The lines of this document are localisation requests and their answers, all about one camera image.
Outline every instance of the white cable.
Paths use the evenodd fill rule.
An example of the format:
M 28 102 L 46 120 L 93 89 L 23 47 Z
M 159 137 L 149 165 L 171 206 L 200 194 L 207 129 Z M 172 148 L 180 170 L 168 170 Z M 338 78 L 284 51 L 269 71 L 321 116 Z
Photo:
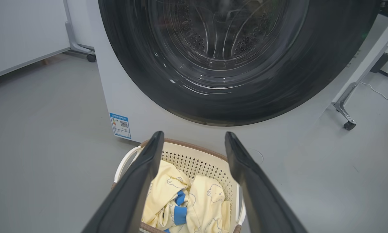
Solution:
M 375 90 L 374 88 L 372 88 L 372 86 L 371 85 L 369 85 L 369 84 L 367 84 L 367 83 L 363 83 L 363 82 L 361 82 L 362 84 L 364 84 L 364 85 L 368 85 L 368 86 L 370 86 L 371 87 L 371 89 L 373 90 L 373 91 L 375 91 L 376 93 L 378 93 L 378 94 L 380 94 L 380 95 L 382 95 L 382 97 L 384 97 L 386 100 L 388 100 L 388 98 L 387 97 L 385 97 L 385 95 L 383 95 L 382 93 L 380 93 L 379 91 L 377 91 L 377 90 Z

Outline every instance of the blue and white sticker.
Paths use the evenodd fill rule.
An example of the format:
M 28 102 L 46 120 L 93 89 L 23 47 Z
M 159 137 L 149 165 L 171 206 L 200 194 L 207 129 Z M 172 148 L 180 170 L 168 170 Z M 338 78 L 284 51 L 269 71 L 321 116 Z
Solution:
M 129 121 L 127 117 L 120 116 L 117 114 L 109 113 L 111 115 L 112 127 L 114 129 L 114 134 L 116 136 L 131 139 L 130 137 L 130 129 L 129 129 Z

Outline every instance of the front-loading washing machine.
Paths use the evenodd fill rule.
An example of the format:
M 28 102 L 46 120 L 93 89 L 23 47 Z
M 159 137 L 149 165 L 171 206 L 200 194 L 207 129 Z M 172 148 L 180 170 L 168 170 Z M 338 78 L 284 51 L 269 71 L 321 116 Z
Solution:
M 272 182 L 288 187 L 284 156 L 362 62 L 356 54 L 379 4 L 89 0 L 114 134 L 142 142 L 164 131 L 225 154 L 232 131 Z M 281 194 L 298 216 L 305 211 L 290 186 Z

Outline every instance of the qr code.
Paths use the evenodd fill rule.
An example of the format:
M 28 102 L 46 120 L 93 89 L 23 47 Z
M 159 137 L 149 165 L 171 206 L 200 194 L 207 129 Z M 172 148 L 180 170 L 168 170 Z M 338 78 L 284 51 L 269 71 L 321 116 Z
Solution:
M 127 128 L 127 122 L 126 121 L 120 121 L 120 126 Z

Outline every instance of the perforated basket wall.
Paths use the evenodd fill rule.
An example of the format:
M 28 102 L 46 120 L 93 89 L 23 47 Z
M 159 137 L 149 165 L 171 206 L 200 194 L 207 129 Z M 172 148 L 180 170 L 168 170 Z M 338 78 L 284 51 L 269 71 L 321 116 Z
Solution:
M 204 152 L 200 147 L 194 145 L 186 143 L 179 145 L 166 141 L 162 149 L 161 159 L 173 164 L 177 169 L 181 169 L 192 180 L 199 174 L 214 178 L 221 184 L 225 199 L 231 202 L 230 231 L 232 231 L 236 225 L 236 216 L 238 216 L 239 187 L 231 176 L 225 157 L 215 152 L 209 152 Z

